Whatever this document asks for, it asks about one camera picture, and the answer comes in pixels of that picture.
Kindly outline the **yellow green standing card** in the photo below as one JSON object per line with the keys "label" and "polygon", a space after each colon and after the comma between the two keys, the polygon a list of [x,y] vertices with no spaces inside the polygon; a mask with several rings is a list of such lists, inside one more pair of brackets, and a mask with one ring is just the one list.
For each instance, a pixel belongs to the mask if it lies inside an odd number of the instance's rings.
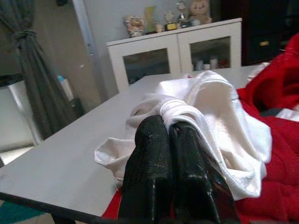
{"label": "yellow green standing card", "polygon": [[157,14],[156,14],[156,6],[146,7],[144,10],[144,16],[146,20],[146,34],[156,33],[156,25],[157,25]]}

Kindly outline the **grey curtain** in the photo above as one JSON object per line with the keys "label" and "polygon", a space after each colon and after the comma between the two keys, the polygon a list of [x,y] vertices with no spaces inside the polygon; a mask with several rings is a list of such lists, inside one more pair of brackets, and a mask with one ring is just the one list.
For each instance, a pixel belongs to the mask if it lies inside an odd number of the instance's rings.
{"label": "grey curtain", "polygon": [[76,114],[37,41],[34,11],[34,0],[0,0],[0,23],[11,33],[33,116],[46,139],[75,121]]}

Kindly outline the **white T-shirt red black print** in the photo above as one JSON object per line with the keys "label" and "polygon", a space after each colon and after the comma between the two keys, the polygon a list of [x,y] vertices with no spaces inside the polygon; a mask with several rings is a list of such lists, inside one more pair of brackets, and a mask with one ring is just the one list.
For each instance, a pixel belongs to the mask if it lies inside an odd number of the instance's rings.
{"label": "white T-shirt red black print", "polygon": [[124,139],[108,138],[95,150],[95,162],[110,169],[119,183],[135,148],[136,130],[152,115],[161,116],[166,128],[187,122],[203,136],[235,200],[261,195],[271,160],[271,129],[245,112],[234,86],[212,71],[160,82],[132,110]]}

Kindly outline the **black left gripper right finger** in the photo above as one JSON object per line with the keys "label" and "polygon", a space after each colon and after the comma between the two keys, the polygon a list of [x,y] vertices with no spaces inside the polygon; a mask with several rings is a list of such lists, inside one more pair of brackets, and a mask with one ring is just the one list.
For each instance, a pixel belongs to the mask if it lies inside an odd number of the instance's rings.
{"label": "black left gripper right finger", "polygon": [[240,224],[232,193],[203,136],[187,122],[169,129],[174,213],[185,223]]}

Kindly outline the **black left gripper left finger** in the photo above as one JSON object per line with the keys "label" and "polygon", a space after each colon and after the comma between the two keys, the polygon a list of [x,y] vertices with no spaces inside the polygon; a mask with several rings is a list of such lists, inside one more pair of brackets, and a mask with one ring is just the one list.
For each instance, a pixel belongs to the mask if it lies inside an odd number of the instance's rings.
{"label": "black left gripper left finger", "polygon": [[169,136],[160,115],[144,119],[135,133],[122,185],[118,218],[158,223],[170,215],[173,190]]}

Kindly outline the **teal floor mat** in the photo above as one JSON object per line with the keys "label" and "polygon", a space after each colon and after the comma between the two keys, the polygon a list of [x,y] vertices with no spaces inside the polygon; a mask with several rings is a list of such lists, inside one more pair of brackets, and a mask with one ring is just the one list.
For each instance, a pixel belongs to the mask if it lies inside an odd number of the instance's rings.
{"label": "teal floor mat", "polygon": [[43,214],[44,212],[29,207],[20,206],[9,202],[4,202],[0,206],[0,224],[13,224]]}

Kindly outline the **white glass door cabinet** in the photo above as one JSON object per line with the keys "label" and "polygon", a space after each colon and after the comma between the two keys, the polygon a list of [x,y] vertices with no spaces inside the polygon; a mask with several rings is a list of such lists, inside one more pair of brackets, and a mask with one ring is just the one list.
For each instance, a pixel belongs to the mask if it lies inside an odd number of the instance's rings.
{"label": "white glass door cabinet", "polygon": [[108,42],[118,92],[149,75],[241,66],[242,19]]}

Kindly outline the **crumpled red shirt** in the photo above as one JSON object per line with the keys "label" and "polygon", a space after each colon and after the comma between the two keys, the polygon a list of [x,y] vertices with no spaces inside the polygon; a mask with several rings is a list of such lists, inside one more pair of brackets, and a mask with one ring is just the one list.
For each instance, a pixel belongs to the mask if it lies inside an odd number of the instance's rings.
{"label": "crumpled red shirt", "polygon": [[250,221],[299,222],[299,120],[271,115],[262,116],[244,101],[244,89],[236,90],[243,109],[271,129],[271,160],[262,179],[261,195],[237,200],[242,224]]}

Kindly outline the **small trophy black base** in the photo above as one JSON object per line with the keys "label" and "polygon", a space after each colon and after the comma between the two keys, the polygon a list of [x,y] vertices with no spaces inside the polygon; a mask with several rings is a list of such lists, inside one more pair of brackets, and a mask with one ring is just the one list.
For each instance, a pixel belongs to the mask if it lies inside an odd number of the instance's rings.
{"label": "small trophy black base", "polygon": [[166,24],[164,25],[165,31],[172,31],[177,29],[177,24],[174,20],[175,14],[172,11],[165,12],[164,18],[166,22]]}

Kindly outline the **white table black legs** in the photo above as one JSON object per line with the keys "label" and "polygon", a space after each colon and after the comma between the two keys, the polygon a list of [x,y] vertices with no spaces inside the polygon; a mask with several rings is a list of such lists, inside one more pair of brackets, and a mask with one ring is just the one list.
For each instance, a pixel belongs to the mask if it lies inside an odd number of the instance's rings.
{"label": "white table black legs", "polygon": [[[153,93],[160,82],[185,77],[144,77],[0,168],[0,200],[85,223],[102,216],[123,182],[95,162],[95,150],[108,138],[124,139],[126,120],[145,94]],[[173,159],[172,171],[174,209]]]}

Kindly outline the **silver trophy figure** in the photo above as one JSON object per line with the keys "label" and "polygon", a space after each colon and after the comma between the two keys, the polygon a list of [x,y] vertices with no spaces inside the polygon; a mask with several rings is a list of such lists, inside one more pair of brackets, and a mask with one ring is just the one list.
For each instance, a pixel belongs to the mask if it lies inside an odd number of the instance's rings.
{"label": "silver trophy figure", "polygon": [[176,6],[179,10],[179,16],[178,16],[179,28],[192,27],[192,22],[185,15],[185,12],[186,12],[186,9],[187,9],[186,3],[183,0],[181,0],[181,1],[176,3]]}

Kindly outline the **black speaker box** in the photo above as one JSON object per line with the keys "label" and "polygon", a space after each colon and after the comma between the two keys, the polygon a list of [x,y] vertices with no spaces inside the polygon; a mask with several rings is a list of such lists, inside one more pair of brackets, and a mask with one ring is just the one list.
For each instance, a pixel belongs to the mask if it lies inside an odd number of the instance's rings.
{"label": "black speaker box", "polygon": [[299,0],[244,0],[242,65],[273,59],[299,33]]}

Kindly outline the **beige plush toy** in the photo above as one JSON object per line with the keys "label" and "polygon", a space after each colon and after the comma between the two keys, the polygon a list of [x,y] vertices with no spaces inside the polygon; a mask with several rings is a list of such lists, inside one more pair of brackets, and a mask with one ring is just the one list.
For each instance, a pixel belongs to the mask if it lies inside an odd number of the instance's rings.
{"label": "beige plush toy", "polygon": [[141,16],[127,15],[124,24],[130,38],[140,37],[144,34],[145,22]]}

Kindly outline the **brown teddy bear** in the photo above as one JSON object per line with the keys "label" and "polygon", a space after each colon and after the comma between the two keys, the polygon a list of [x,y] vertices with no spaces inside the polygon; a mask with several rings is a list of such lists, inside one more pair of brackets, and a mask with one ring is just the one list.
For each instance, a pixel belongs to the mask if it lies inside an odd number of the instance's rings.
{"label": "brown teddy bear", "polygon": [[211,23],[210,0],[194,0],[190,6],[189,19],[198,20],[200,25]]}

